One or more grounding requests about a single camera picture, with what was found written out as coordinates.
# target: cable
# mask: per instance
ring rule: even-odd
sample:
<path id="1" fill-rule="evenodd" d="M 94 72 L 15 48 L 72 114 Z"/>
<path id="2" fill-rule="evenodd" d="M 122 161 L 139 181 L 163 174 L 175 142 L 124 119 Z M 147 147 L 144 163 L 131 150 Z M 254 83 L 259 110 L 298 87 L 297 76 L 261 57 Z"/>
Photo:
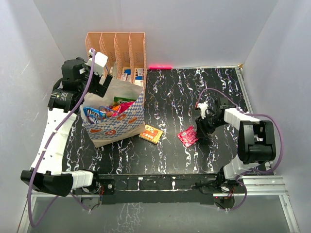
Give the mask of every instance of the cable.
<path id="1" fill-rule="evenodd" d="M 238 182 L 244 189 L 245 189 L 245 194 L 244 194 L 244 197 L 242 199 L 242 201 L 237 205 L 237 206 L 234 206 L 232 209 L 230 210 L 236 210 L 238 209 L 241 205 L 243 205 L 243 203 L 245 202 L 246 198 L 247 198 L 247 188 L 246 186 L 244 185 L 244 183 L 242 181 L 239 181 L 239 178 L 241 178 L 243 175 L 247 174 L 249 171 L 246 171 L 244 173 L 242 173 L 240 176 L 237 176 L 235 178 L 235 181 Z"/>
<path id="2" fill-rule="evenodd" d="M 94 65 L 95 65 L 95 59 L 92 59 L 92 65 L 91 65 L 91 71 L 90 71 L 90 76 L 88 78 L 88 81 L 86 83 L 86 87 L 82 93 L 82 96 L 80 97 L 79 101 L 77 102 L 77 104 L 74 106 L 74 108 L 69 112 L 69 114 L 62 120 L 62 122 L 59 123 L 59 125 L 55 128 L 55 131 L 58 131 L 60 129 L 60 127 L 66 122 L 66 120 L 77 110 L 77 108 L 80 106 L 81 102 L 84 99 L 84 96 L 86 95 L 88 88 L 91 84 L 91 80 L 92 80 L 92 76 L 93 76 L 93 71 L 94 71 Z M 45 144 L 44 149 L 46 150 L 52 140 L 52 138 L 54 137 L 55 132 L 51 133 L 47 143 Z M 29 222 L 30 225 L 32 227 L 36 227 L 39 225 L 39 223 L 41 222 L 42 218 L 44 217 L 44 215 L 46 214 L 46 212 L 48 211 L 48 209 L 50 208 L 50 206 L 53 204 L 53 202 L 58 198 L 58 196 L 56 196 L 48 205 L 48 207 L 46 208 L 46 210 L 43 212 L 42 216 L 40 217 L 40 219 L 38 220 L 37 223 L 34 223 L 33 220 L 33 213 L 31 210 L 31 194 L 32 194 L 32 188 L 33 188 L 33 184 L 34 184 L 34 179 L 35 179 L 35 174 L 38 171 L 38 168 L 40 166 L 41 161 L 43 160 L 44 154 L 45 154 L 45 150 L 42 151 L 38 162 L 33 170 L 33 173 L 31 175 L 30 181 L 29 181 L 29 187 L 28 187 L 28 195 L 27 195 L 27 204 L 28 204 L 28 215 L 29 215 Z M 83 205 L 80 201 L 79 203 L 82 205 L 83 208 L 87 208 L 85 205 Z"/>
<path id="3" fill-rule="evenodd" d="M 82 187 L 82 190 L 85 191 L 86 193 L 89 193 L 89 194 L 95 194 L 95 193 L 97 193 L 100 189 L 101 189 L 101 187 L 99 187 L 96 191 L 94 191 L 93 193 L 91 193 L 91 192 L 88 192 L 88 190 L 87 190 L 86 188 Z"/>
<path id="4" fill-rule="evenodd" d="M 235 192 L 235 187 L 233 187 L 233 189 L 232 189 L 232 191 L 231 191 L 231 194 L 230 194 L 229 198 L 232 197 L 232 195 L 234 194 L 234 192 Z"/>
<path id="5" fill-rule="evenodd" d="M 234 106 L 238 107 L 238 105 L 237 105 L 235 102 L 233 102 L 232 99 L 230 99 L 230 98 L 229 98 L 228 96 L 226 96 L 223 92 L 221 92 L 221 91 L 219 91 L 219 90 L 217 90 L 217 89 L 215 89 L 215 88 L 205 88 L 203 91 L 201 91 L 201 93 L 200 93 L 200 95 L 199 95 L 199 98 L 198 98 L 198 101 L 196 102 L 195 107 L 198 106 L 203 92 L 206 92 L 206 91 L 208 91 L 208 90 L 216 91 L 216 92 L 222 94 L 222 95 L 223 95 L 224 97 L 226 97 Z"/>
<path id="6" fill-rule="evenodd" d="M 219 205 L 220 207 L 222 207 L 223 209 L 225 209 L 225 208 L 224 208 L 222 205 L 220 205 L 218 202 L 215 202 L 215 201 L 214 201 L 214 203 L 216 204 L 216 206 Z"/>
<path id="7" fill-rule="evenodd" d="M 94 208 L 95 208 L 96 206 L 100 206 L 100 203 L 98 203 L 98 204 L 94 205 L 94 206 L 92 207 L 91 211 L 93 211 L 93 210 L 94 210 Z"/>
<path id="8" fill-rule="evenodd" d="M 72 193 L 70 192 L 70 195 L 72 195 L 72 197 L 85 209 L 88 211 L 91 211 L 88 207 L 86 207 L 82 202 L 80 202 L 80 200 Z"/>

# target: black marble table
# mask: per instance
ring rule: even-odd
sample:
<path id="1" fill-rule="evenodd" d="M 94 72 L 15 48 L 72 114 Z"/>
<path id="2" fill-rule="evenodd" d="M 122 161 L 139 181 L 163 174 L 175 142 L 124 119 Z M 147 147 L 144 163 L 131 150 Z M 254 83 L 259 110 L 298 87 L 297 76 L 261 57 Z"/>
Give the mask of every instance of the black marble table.
<path id="1" fill-rule="evenodd" d="M 208 139 L 186 148 L 177 134 L 195 125 L 199 93 L 212 87 L 246 110 L 234 68 L 149 70 L 145 95 L 145 123 L 164 133 L 157 145 L 138 135 L 95 148 L 80 116 L 74 122 L 63 158 L 63 171 L 89 169 L 99 174 L 206 174 L 217 173 L 237 154 L 238 131 L 221 126 Z M 210 104 L 219 93 L 208 91 Z"/>

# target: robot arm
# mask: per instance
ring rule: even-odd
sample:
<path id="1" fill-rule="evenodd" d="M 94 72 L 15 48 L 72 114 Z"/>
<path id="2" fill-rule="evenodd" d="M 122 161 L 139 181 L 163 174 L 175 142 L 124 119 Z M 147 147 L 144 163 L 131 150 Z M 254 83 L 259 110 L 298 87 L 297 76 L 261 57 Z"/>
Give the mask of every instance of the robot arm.
<path id="1" fill-rule="evenodd" d="M 93 58 L 90 58 L 88 63 L 85 63 L 82 58 L 68 60 L 65 61 L 62 66 L 63 78 L 55 84 L 55 89 L 51 94 L 48 104 L 48 120 L 40 149 L 30 170 L 24 170 L 21 174 L 21 180 L 29 184 L 39 157 L 42 151 L 45 150 L 43 160 L 35 174 L 33 189 L 36 191 L 65 197 L 71 190 L 87 187 L 93 183 L 94 174 L 91 171 L 79 170 L 62 172 L 62 160 L 65 146 L 71 126 L 77 115 L 75 113 L 72 114 L 58 131 L 54 131 L 61 121 L 68 116 L 68 111 L 72 110 L 80 99 L 90 75 L 92 59 Z M 106 62 L 107 56 L 100 52 L 96 53 L 94 73 L 88 89 L 88 92 L 101 97 L 105 95 L 112 79 L 112 76 L 108 75 L 104 84 L 99 84 Z M 62 88 L 56 89 L 60 83 L 62 84 Z M 55 132 L 54 137 L 47 149 L 44 149 L 48 138 L 53 132 Z"/>
<path id="2" fill-rule="evenodd" d="M 272 122 L 247 116 L 224 98 L 218 98 L 215 105 L 213 111 L 206 103 L 198 104 L 201 113 L 196 119 L 197 136 L 207 137 L 217 127 L 227 123 L 239 130 L 237 156 L 218 173 L 216 186 L 220 186 L 262 163 L 274 160 L 276 146 Z"/>

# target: metal frame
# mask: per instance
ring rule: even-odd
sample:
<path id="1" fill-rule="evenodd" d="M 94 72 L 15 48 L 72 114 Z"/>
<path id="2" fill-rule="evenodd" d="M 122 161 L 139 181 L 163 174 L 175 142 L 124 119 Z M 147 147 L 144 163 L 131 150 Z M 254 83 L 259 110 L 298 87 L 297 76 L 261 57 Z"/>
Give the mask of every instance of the metal frame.
<path id="1" fill-rule="evenodd" d="M 242 75 L 242 71 L 239 67 L 234 67 L 238 76 L 239 84 L 242 89 L 242 93 L 246 102 L 246 106 L 249 112 L 253 113 L 253 109 L 251 107 L 246 88 L 244 85 L 244 79 Z M 269 163 L 266 164 L 266 167 L 269 169 L 271 165 Z M 295 219 L 292 206 L 290 204 L 288 190 L 286 189 L 285 183 L 283 181 L 282 176 L 258 176 L 258 175 L 249 175 L 243 177 L 244 184 L 247 188 L 247 195 L 249 196 L 279 196 L 280 202 L 283 208 L 284 215 L 287 220 L 287 224 L 289 226 L 291 233 L 300 233 L 297 221 Z M 224 193 L 214 193 L 214 196 L 227 196 Z M 236 193 L 235 196 L 244 196 L 244 193 Z M 98 198 L 98 195 L 76 195 L 79 198 Z M 33 192 L 32 194 L 32 211 L 34 209 L 35 203 L 37 198 L 50 198 L 54 197 L 51 194 Z M 17 230 L 17 233 L 26 233 L 29 228 L 29 220 L 28 220 L 28 209 L 26 208 L 27 204 L 25 205 L 24 212 Z"/>

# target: white wall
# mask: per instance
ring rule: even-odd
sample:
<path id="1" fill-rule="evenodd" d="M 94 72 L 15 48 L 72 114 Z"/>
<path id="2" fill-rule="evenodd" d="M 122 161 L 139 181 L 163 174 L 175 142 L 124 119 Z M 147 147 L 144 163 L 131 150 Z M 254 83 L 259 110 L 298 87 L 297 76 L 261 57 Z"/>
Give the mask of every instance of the white wall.
<path id="1" fill-rule="evenodd" d="M 256 113 L 280 123 L 285 155 L 283 175 L 302 233 L 311 221 L 311 1 L 276 5 L 244 65 L 244 79 Z"/>
<path id="2" fill-rule="evenodd" d="M 32 0 L 0 7 L 0 232 L 16 232 L 28 186 L 20 180 L 35 159 L 53 83 L 64 57 Z"/>
<path id="3" fill-rule="evenodd" d="M 34 0 L 65 59 L 87 32 L 146 32 L 147 63 L 244 63 L 277 0 Z"/>

